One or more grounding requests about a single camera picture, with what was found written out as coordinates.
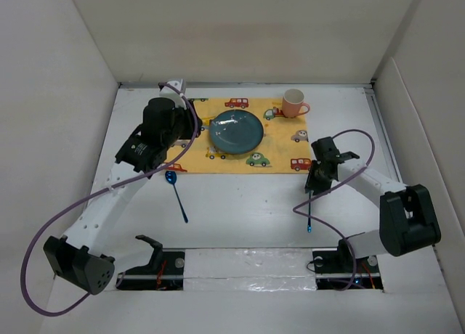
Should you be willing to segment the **blue metal fork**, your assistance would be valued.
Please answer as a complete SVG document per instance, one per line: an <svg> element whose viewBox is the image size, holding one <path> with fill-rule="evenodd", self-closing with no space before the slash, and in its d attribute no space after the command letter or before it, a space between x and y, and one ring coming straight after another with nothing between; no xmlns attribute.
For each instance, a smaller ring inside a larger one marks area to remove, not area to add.
<svg viewBox="0 0 465 334"><path fill-rule="evenodd" d="M309 194L309 200L311 200L312 196L313 196L313 191L309 191L308 194ZM312 209L311 209L311 205L312 205L312 203L309 201L308 205L307 205L307 215L308 215L308 217L307 217L307 232L308 233L312 232L312 218L311 218L311 213L312 213L311 210Z"/></svg>

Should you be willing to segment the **dark teal ceramic plate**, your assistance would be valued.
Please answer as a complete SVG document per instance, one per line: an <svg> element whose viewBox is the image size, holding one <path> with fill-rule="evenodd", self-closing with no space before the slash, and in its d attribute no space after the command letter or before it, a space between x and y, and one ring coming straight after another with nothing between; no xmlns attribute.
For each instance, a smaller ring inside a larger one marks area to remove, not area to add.
<svg viewBox="0 0 465 334"><path fill-rule="evenodd" d="M211 143L222 152L242 155L255 150L264 137L262 122L245 110L227 110L209 125Z"/></svg>

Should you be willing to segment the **pink and white cup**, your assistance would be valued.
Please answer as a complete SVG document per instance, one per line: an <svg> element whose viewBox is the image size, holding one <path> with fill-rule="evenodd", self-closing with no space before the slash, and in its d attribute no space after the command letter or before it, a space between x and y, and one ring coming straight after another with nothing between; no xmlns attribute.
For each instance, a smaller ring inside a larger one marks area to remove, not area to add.
<svg viewBox="0 0 465 334"><path fill-rule="evenodd" d="M283 93L282 111L286 118L295 118L310 111L310 106L304 101L304 93L299 89L288 89Z"/></svg>

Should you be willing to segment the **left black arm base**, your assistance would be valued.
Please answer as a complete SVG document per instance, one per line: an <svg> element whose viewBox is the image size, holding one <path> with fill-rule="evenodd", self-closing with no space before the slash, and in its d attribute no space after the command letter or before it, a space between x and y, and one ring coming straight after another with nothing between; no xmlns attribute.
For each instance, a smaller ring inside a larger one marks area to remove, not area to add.
<svg viewBox="0 0 465 334"><path fill-rule="evenodd" d="M117 290L180 291L184 288L185 250L166 250L151 237L137 235L151 248L148 261L126 268L116 278Z"/></svg>

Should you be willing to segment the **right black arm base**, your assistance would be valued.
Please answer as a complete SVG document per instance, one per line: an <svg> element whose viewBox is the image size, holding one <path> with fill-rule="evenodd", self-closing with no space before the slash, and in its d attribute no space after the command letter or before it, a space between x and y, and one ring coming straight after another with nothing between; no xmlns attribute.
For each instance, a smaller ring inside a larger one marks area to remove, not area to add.
<svg viewBox="0 0 465 334"><path fill-rule="evenodd" d="M317 249L306 268L315 275L318 290L383 290L378 259L375 256L360 258L353 269L352 260L335 249Z"/></svg>

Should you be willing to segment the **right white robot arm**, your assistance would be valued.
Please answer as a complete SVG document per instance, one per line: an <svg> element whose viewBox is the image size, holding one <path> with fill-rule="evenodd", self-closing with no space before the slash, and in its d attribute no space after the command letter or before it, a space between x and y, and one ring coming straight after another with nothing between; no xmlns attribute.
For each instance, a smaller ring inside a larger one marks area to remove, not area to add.
<svg viewBox="0 0 465 334"><path fill-rule="evenodd" d="M379 228L342 238L336 253L338 267L346 272L361 265L363 258L406 253L441 241L441 231L429 190L408 186L369 168L354 152L340 152L330 137L312 143L315 159L306 191L320 195L333 183L348 184L379 209Z"/></svg>

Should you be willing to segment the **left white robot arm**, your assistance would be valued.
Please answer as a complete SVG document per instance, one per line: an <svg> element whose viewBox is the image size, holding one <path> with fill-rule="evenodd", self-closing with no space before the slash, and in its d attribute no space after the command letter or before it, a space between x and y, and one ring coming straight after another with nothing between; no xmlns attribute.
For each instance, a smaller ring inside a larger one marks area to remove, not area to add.
<svg viewBox="0 0 465 334"><path fill-rule="evenodd" d="M44 244L53 272L89 294L101 293L111 281L114 259L103 253L105 241L130 200L166 164L176 141L200 132L201 120L185 97L185 81L174 79L160 88L117 152L104 193L90 200L62 237L49 237Z"/></svg>

